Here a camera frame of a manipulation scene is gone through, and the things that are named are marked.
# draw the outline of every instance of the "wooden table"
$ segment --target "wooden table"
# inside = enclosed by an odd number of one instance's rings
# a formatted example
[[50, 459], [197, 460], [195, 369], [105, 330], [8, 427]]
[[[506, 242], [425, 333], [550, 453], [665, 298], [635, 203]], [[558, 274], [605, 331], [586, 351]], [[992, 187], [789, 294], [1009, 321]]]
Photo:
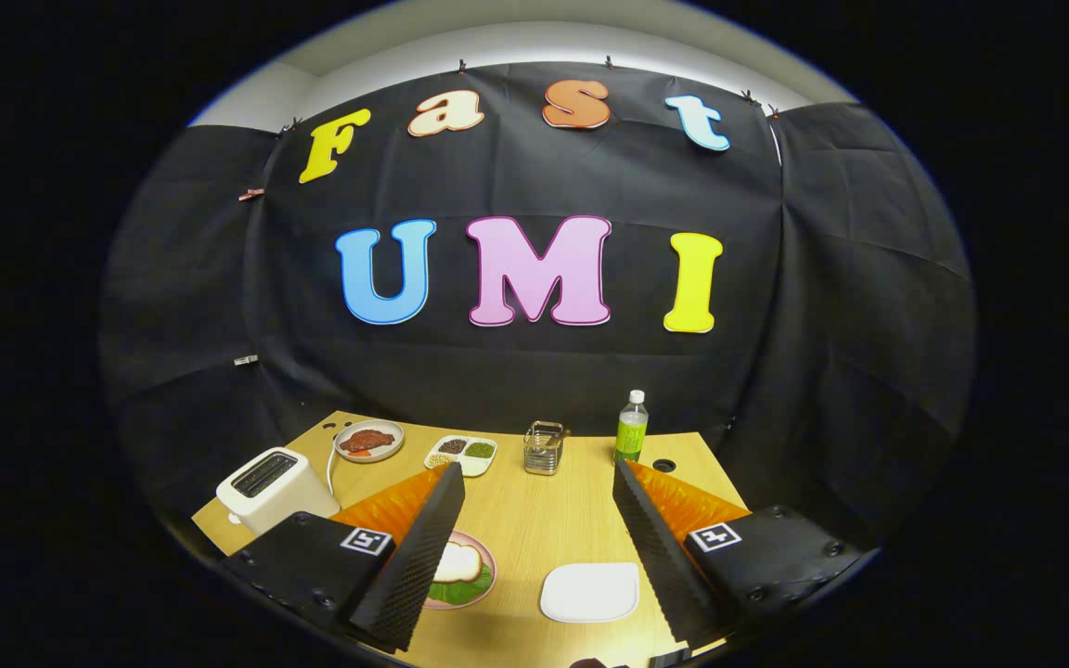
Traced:
[[[367, 418], [335, 413], [284, 447], [308, 457], [323, 481], [332, 436], [346, 423], [361, 419]], [[611, 436], [569, 436], [559, 472], [546, 477], [523, 470], [522, 435], [402, 424], [403, 445], [388, 460], [357, 464], [336, 457], [336, 499], [341, 508], [347, 508], [419, 473], [424, 456], [441, 436], [463, 434], [496, 440], [497, 454], [489, 470], [479, 478], [464, 479], [464, 507], [456, 529], [478, 538], [492, 550], [497, 580], [493, 591], [467, 608], [424, 609], [410, 650], [398, 652], [396, 658], [424, 668], [568, 668], [573, 661], [597, 657], [609, 667], [645, 668], [651, 657], [685, 647], [671, 638], [613, 502]], [[516, 426], [525, 432], [527, 425]], [[676, 462], [678, 468], [671, 475], [681, 481], [746, 508], [698, 434], [646, 436], [641, 463], [649, 465], [661, 457]], [[192, 521], [227, 555], [254, 540], [249, 529], [232, 524], [229, 511], [216, 498], [197, 511]], [[637, 564], [641, 600], [635, 612], [618, 622], [600, 624], [564, 624], [543, 617], [539, 596], [543, 578], [554, 568], [610, 562]]]

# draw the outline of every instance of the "pink plate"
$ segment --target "pink plate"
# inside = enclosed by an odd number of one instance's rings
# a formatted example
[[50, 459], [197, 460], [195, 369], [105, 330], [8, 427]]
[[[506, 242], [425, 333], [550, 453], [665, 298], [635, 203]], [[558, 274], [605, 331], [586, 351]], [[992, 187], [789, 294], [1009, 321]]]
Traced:
[[429, 600], [423, 601], [423, 608], [431, 608], [431, 609], [464, 608], [464, 606], [472, 605], [476, 602], [482, 600], [482, 597], [489, 595], [489, 592], [493, 591], [494, 585], [497, 584], [497, 564], [496, 562], [493, 561], [493, 553], [489, 550], [487, 546], [484, 546], [483, 542], [476, 540], [476, 538], [469, 537], [467, 533], [464, 533], [463, 531], [454, 531], [454, 530], [453, 532], [451, 532], [451, 535], [448, 537], [448, 540], [450, 542], [456, 543], [456, 545], [474, 546], [476, 550], [481, 554], [481, 561], [484, 563], [484, 565], [489, 566], [489, 573], [493, 573], [493, 580], [492, 582], [489, 584], [489, 589], [484, 589], [484, 592], [481, 595], [476, 596], [475, 600], [468, 601], [466, 604], [453, 605], [450, 603], [445, 603], [444, 601], [430, 600], [429, 597]]

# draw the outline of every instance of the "orange soft pad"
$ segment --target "orange soft pad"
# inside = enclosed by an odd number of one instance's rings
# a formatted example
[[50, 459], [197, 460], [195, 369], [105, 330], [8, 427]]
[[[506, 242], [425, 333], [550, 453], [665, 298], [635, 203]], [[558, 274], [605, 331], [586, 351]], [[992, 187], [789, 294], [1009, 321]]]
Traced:
[[385, 531], [394, 537], [394, 545], [402, 545], [406, 532], [423, 510], [423, 503], [436, 488], [436, 482], [448, 469], [449, 465], [437, 466], [413, 475], [406, 481], [390, 485], [373, 496], [366, 497], [351, 504], [329, 519], [348, 524], [351, 527], [362, 527], [374, 531]]
[[686, 541], [688, 532], [745, 517], [749, 513], [737, 503], [726, 502], [725, 499], [710, 495], [700, 487], [687, 485], [670, 475], [634, 461], [626, 462], [680, 546]]

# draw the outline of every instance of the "light blue letter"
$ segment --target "light blue letter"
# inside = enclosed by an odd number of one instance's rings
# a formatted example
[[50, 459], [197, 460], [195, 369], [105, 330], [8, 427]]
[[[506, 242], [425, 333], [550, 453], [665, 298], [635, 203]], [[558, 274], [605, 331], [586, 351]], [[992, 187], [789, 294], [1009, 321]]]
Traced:
[[428, 236], [436, 232], [434, 221], [407, 220], [394, 226], [390, 236], [403, 245], [403, 291], [382, 299], [374, 291], [373, 249], [381, 237], [376, 229], [354, 229], [336, 240], [341, 253], [344, 306], [357, 320], [370, 325], [398, 325], [410, 320], [428, 300]]
[[721, 111], [703, 106], [703, 100], [695, 95], [679, 95], [667, 97], [666, 106], [679, 110], [679, 120], [683, 122], [683, 131], [692, 141], [704, 149], [724, 151], [730, 143], [727, 137], [712, 131], [712, 122], [721, 120]]

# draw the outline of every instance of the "wrinkled fabric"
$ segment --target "wrinkled fabric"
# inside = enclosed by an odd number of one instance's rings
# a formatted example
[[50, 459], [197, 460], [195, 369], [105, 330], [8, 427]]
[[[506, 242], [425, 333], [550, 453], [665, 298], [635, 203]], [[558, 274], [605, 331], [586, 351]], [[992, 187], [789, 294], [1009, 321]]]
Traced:
[[[548, 84], [598, 80], [611, 118], [557, 130]], [[413, 137], [416, 106], [480, 95], [483, 122]], [[721, 111], [713, 153], [675, 95]], [[327, 176], [299, 183], [310, 133], [369, 109]], [[777, 146], [780, 146], [781, 165]], [[246, 202], [237, 196], [262, 187]], [[522, 314], [477, 327], [478, 247], [464, 229], [517, 220], [539, 254], [566, 217], [600, 216], [610, 321]], [[345, 308], [336, 237], [374, 229], [374, 289], [402, 289], [394, 224], [430, 219], [430, 291], [397, 326]], [[716, 237], [709, 333], [671, 333], [671, 234]], [[971, 377], [967, 263], [917, 160], [858, 105], [772, 123], [738, 94], [582, 63], [434, 75], [345, 102], [276, 138], [184, 130], [137, 193], [106, 277], [102, 358], [120, 436], [161, 507], [190, 515], [254, 453], [334, 410], [521, 433], [534, 419], [615, 432], [646, 390], [650, 433], [699, 432], [754, 508], [788, 502], [869, 542], [929, 485]], [[259, 355], [234, 367], [233, 359]], [[807, 508], [815, 504], [819, 510]]]

